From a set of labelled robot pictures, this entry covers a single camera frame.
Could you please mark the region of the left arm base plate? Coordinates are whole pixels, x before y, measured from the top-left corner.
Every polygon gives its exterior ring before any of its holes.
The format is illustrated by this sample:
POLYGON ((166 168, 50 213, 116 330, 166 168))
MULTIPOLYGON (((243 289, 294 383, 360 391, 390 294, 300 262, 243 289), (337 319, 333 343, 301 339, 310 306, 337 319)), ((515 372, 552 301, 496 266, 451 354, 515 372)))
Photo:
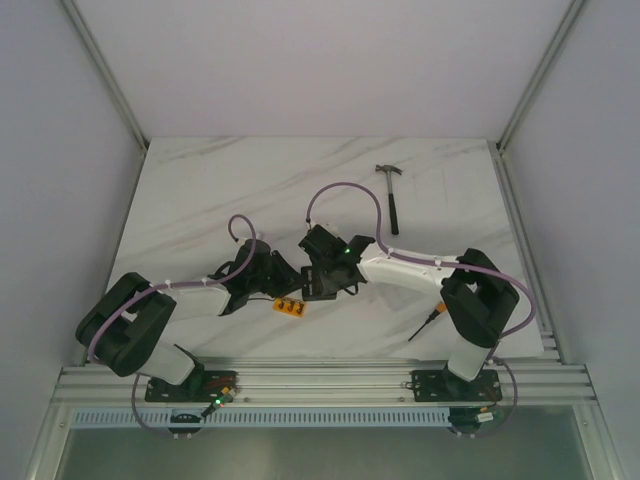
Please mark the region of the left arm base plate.
POLYGON ((149 403, 205 403, 215 401, 223 390, 232 390, 237 383, 233 370, 204 370, 193 373, 180 385, 152 377, 147 382, 145 401, 149 403))

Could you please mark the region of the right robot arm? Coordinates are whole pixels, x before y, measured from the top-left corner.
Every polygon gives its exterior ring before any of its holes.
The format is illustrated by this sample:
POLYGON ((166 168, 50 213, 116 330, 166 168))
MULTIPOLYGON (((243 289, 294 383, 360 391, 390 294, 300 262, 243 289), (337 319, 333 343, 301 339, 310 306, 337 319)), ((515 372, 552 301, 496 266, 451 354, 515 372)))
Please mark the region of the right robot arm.
POLYGON ((457 332, 443 374, 444 390, 464 399, 478 387, 480 373, 520 296, 481 251, 437 257, 382 247, 372 237, 346 242, 321 225, 313 226, 299 247, 311 262, 306 300, 380 283, 426 294, 438 293, 457 332))

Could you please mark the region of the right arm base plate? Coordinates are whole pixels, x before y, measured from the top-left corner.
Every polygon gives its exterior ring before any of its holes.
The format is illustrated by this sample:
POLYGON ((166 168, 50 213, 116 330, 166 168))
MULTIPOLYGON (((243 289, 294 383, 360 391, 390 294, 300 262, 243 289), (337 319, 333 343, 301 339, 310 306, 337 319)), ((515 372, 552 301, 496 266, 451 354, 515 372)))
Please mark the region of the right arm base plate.
POLYGON ((495 370, 481 370, 471 381, 462 380, 447 368, 413 370, 406 387, 416 402, 498 402, 503 398, 495 370))

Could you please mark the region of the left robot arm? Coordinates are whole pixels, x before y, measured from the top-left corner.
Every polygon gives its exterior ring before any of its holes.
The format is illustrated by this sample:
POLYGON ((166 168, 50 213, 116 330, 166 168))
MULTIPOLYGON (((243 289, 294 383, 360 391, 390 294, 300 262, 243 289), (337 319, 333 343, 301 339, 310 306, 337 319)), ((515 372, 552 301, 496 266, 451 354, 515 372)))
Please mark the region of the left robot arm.
MULTIPOLYGON (((249 298, 263 294, 284 297, 303 286, 303 276, 282 255, 261 240, 247 240, 236 257, 215 273, 189 282, 184 293, 205 314, 230 315, 249 298)), ((161 340, 179 306, 169 294, 170 284, 160 290, 136 272, 123 275, 80 321, 76 340, 87 354, 119 377, 134 373, 168 383, 169 391, 182 402, 198 399, 204 390, 203 366, 188 351, 161 340)))

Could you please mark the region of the black fuse box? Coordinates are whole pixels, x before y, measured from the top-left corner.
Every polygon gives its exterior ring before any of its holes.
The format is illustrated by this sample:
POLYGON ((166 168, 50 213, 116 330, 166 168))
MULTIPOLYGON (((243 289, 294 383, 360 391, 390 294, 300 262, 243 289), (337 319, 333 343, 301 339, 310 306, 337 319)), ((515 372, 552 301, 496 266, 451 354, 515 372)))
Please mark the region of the black fuse box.
POLYGON ((304 266, 301 268, 303 286, 302 299, 305 302, 336 300, 343 289, 334 273, 321 266, 304 266))

